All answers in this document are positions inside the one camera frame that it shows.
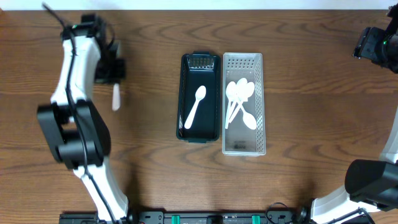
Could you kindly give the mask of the white plastic fork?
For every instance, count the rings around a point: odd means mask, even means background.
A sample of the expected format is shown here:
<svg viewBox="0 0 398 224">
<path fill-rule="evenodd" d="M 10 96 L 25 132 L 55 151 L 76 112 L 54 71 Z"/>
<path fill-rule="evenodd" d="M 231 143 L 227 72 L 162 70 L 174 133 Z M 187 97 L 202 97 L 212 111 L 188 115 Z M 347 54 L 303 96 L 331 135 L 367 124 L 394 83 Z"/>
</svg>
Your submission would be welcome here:
<svg viewBox="0 0 398 224">
<path fill-rule="evenodd" d="M 113 85 L 113 99 L 112 99 L 112 110 L 117 111 L 121 107 L 121 94 L 120 84 L 115 83 Z"/>
</svg>

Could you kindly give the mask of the white plastic spoon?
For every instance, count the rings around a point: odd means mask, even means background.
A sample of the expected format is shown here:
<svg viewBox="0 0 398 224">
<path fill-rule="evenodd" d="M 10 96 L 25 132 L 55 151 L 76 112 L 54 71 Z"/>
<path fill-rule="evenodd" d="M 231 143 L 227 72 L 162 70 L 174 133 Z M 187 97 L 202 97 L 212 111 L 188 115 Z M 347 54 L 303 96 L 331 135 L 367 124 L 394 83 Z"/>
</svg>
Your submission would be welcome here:
<svg viewBox="0 0 398 224">
<path fill-rule="evenodd" d="M 244 122 L 244 124 L 245 124 L 249 129 L 255 130 L 255 129 L 257 128 L 257 122 L 256 122 L 255 117 L 254 117 L 251 113 L 248 113 L 248 112 L 244 109 L 244 106 L 243 106 L 243 102 L 242 102 L 242 101 L 239 103 L 239 105 L 240 105 L 240 109 L 241 109 L 242 112 L 243 112 L 243 122 Z"/>
<path fill-rule="evenodd" d="M 233 121 L 233 119 L 236 117 L 237 113 L 241 110 L 240 109 L 240 105 L 239 103 L 245 102 L 248 100 L 249 97 L 252 96 L 252 94 L 254 93 L 254 83 L 253 82 L 248 82 L 244 85 L 240 85 L 238 88 L 238 98 L 237 98 L 237 103 L 238 105 L 235 107 L 233 114 L 229 120 L 229 122 L 231 123 Z"/>
<path fill-rule="evenodd" d="M 190 129 L 193 124 L 193 120 L 195 117 L 195 114 L 197 112 L 198 104 L 201 102 L 202 99 L 206 96 L 206 87 L 204 85 L 200 86 L 197 91 L 195 92 L 195 102 L 192 106 L 191 111 L 188 114 L 188 117 L 185 121 L 184 128 L 185 129 Z"/>
<path fill-rule="evenodd" d="M 236 106 L 236 83 L 229 82 L 226 87 L 226 97 L 228 99 L 228 106 L 226 110 L 225 129 L 229 127 L 229 120 L 232 116 L 234 107 Z"/>
<path fill-rule="evenodd" d="M 229 124 L 233 115 L 238 112 L 238 105 L 248 98 L 247 85 L 248 81 L 246 78 L 241 78 L 237 83 L 230 82 L 228 84 L 226 88 L 226 96 L 228 99 L 226 124 Z"/>
</svg>

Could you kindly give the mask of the white plastic spoon top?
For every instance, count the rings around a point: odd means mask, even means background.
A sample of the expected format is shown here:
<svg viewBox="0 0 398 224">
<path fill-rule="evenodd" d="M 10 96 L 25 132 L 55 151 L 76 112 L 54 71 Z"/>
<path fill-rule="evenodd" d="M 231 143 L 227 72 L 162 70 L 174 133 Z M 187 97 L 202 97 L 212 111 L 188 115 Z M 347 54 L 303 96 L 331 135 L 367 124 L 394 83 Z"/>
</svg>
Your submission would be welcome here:
<svg viewBox="0 0 398 224">
<path fill-rule="evenodd" d="M 228 106 L 226 110 L 225 129 L 229 127 L 229 120 L 232 116 L 234 107 L 236 106 L 236 83 L 229 82 L 226 87 L 226 97 L 228 99 Z"/>
</svg>

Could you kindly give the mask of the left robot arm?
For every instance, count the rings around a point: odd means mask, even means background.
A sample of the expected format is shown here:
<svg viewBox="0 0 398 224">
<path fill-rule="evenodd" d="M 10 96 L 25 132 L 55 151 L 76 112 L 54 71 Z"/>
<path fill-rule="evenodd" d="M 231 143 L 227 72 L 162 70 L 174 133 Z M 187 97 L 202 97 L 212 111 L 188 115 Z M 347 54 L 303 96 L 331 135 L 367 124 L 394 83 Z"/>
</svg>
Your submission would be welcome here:
<svg viewBox="0 0 398 224">
<path fill-rule="evenodd" d="M 110 132 L 92 100 L 94 84 L 111 84 L 112 109 L 120 108 L 125 61 L 119 44 L 106 40 L 106 22 L 100 16 L 84 14 L 80 23 L 62 27 L 60 79 L 50 104 L 38 107 L 37 119 L 53 158 L 83 182 L 97 208 L 95 215 L 68 217 L 65 223 L 127 223 L 129 200 L 109 164 Z"/>
</svg>

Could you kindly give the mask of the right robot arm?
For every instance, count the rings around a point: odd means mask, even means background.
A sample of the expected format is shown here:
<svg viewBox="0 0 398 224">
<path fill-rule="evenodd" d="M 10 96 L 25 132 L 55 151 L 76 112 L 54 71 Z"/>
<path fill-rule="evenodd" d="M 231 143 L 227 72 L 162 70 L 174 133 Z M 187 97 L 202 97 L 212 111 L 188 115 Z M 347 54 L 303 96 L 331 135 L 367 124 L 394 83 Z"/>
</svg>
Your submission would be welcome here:
<svg viewBox="0 0 398 224">
<path fill-rule="evenodd" d="M 397 6 L 389 7 L 391 21 L 386 29 L 363 30 L 353 56 L 397 73 Z M 303 207 L 296 223 L 373 223 L 371 212 L 397 208 L 397 123 L 380 153 L 379 159 L 353 161 L 343 186 L 316 198 L 310 208 Z"/>
</svg>

